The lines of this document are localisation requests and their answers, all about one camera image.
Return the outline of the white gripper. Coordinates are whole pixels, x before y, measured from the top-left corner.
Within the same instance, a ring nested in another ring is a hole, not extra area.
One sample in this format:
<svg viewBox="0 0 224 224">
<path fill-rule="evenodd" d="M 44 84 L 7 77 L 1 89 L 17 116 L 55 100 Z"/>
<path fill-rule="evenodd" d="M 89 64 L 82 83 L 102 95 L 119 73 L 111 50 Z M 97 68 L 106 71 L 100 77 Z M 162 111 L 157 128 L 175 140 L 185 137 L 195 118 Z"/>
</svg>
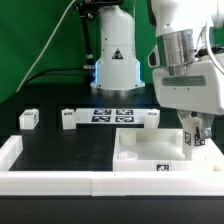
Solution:
<svg viewBox="0 0 224 224">
<path fill-rule="evenodd" d="M 180 76 L 170 76 L 163 68 L 155 69 L 153 81 L 159 104 L 179 109 L 177 115 L 183 127 L 191 117 L 190 111 L 200 112 L 200 137 L 212 137 L 212 114 L 224 114 L 224 75 L 211 61 L 190 64 L 187 74 Z"/>
</svg>

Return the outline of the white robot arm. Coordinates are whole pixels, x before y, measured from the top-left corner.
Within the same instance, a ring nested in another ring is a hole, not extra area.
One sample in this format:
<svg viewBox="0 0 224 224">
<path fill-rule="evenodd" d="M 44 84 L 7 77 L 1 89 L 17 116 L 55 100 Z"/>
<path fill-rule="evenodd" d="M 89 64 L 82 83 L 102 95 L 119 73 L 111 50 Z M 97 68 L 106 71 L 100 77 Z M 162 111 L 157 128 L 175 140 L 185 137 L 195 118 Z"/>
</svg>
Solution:
<svg viewBox="0 0 224 224">
<path fill-rule="evenodd" d="M 145 86 L 150 67 L 159 104 L 182 121 L 195 112 L 206 139 L 224 115 L 224 52 L 213 31 L 224 27 L 224 0 L 140 0 L 132 17 L 114 3 L 100 7 L 101 55 L 91 89 L 122 94 Z"/>
</svg>

